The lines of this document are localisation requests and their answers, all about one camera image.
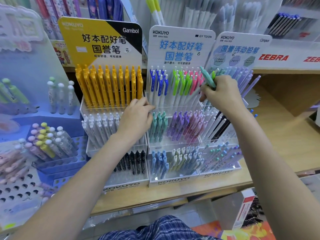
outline plaid clothing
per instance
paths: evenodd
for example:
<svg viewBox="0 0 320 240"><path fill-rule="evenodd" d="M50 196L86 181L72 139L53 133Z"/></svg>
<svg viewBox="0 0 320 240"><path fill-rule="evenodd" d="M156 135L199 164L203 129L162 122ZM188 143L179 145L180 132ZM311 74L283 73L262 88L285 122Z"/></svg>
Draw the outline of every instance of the plaid clothing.
<svg viewBox="0 0 320 240"><path fill-rule="evenodd" d="M202 236L175 216L163 216L140 231L112 231L103 234L99 240L219 240L211 236Z"/></svg>

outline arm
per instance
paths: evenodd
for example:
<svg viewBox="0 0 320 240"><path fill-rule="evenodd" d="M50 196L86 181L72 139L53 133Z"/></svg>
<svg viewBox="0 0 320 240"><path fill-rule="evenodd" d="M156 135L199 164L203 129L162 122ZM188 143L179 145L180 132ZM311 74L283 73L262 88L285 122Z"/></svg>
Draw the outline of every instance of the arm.
<svg viewBox="0 0 320 240"><path fill-rule="evenodd" d="M124 111L117 133L12 237L14 240L76 239L112 171L148 130L154 106L143 97Z"/></svg>
<svg viewBox="0 0 320 240"><path fill-rule="evenodd" d="M273 149L256 119L245 108L237 81L230 76L218 76L215 82L216 91L202 86L204 95L200 100L207 97L234 126L276 239L317 239L320 236L319 202Z"/></svg>

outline tiled floor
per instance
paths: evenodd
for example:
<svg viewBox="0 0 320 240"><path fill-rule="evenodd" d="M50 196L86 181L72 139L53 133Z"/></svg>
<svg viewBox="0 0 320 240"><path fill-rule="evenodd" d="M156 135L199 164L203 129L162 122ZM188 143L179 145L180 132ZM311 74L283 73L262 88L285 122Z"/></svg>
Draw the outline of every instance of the tiled floor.
<svg viewBox="0 0 320 240"><path fill-rule="evenodd" d="M139 226L149 225L158 218L165 215L173 215L181 219L189 227L195 227L216 220L210 200L190 203L174 210L173 207L132 216L106 221L95 227L83 230L78 240L97 240L102 234L115 230L136 229Z"/></svg>

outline person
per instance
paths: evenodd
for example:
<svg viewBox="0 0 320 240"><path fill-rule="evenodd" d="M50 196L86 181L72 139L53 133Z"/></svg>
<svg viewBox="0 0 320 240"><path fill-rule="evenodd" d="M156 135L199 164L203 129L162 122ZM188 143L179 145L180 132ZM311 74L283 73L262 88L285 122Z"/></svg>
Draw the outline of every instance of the person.
<svg viewBox="0 0 320 240"><path fill-rule="evenodd" d="M215 78L215 83L215 91L208 86L201 87L203 95L200 100L207 98L233 124L274 236L278 240L319 239L319 202L273 149L256 119L245 108L237 82L222 75ZM145 97L132 100L121 117L118 131L12 239L76 239L113 169L150 128L150 111L154 108ZM173 216L162 217L140 231L115 231L101 237L103 240L129 238L214 239L192 231Z"/></svg>

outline cartoon character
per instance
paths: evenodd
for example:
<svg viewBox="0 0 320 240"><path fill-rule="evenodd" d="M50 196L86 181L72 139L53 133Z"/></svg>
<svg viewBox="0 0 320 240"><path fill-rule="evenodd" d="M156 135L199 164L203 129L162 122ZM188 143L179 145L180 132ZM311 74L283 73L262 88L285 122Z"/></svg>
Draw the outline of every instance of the cartoon character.
<svg viewBox="0 0 320 240"><path fill-rule="evenodd" d="M57 48L54 47L54 51L56 52L58 58L59 58L59 61L62 65L64 65L64 58L62 58L62 54L61 54L61 51L59 51Z"/></svg>

